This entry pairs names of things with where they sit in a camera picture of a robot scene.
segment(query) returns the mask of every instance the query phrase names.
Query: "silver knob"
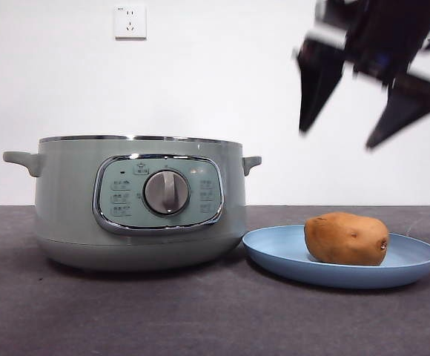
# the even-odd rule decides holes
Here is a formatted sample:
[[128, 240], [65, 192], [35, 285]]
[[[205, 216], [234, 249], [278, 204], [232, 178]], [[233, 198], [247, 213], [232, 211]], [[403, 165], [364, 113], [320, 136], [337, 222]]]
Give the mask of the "silver knob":
[[160, 171], [146, 182], [144, 196], [146, 203], [155, 212], [164, 215], [175, 214], [188, 200], [188, 186], [180, 174]]

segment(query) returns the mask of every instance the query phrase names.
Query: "pot handle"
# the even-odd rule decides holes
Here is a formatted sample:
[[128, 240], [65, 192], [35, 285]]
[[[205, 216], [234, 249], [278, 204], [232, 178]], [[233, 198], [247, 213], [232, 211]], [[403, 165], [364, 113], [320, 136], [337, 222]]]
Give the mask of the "pot handle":
[[245, 177], [250, 174], [250, 170], [261, 164], [260, 156], [252, 156], [252, 157], [243, 157], [243, 172], [245, 173]]
[[32, 177], [40, 177], [44, 163], [43, 158], [41, 154], [31, 154], [29, 152], [6, 151], [2, 154], [2, 159], [5, 162], [23, 165], [28, 169]]

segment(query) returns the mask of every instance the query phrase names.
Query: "gray table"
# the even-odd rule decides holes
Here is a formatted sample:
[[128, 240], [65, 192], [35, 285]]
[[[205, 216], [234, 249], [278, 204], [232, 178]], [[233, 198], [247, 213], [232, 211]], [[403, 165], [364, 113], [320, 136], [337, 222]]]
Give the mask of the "gray table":
[[[250, 207], [250, 229], [336, 210], [430, 243], [430, 207]], [[430, 275], [389, 290], [296, 283], [247, 260], [88, 273], [47, 260], [33, 207], [0, 207], [0, 356], [428, 355]]]

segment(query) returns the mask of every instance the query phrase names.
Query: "wall socket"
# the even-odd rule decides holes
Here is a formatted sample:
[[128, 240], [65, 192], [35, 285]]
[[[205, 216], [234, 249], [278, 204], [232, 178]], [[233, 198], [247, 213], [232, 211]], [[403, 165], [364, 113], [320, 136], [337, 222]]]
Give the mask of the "wall socket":
[[145, 39], [146, 6], [118, 6], [114, 9], [114, 36], [116, 39]]

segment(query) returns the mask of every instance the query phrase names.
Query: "control panel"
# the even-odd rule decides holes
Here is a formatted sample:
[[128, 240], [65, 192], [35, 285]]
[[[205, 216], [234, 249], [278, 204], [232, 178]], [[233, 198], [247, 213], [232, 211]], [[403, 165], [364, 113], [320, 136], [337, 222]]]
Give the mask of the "control panel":
[[93, 191], [98, 224], [120, 234], [215, 223], [222, 207], [220, 171], [199, 156], [114, 156], [99, 168]]

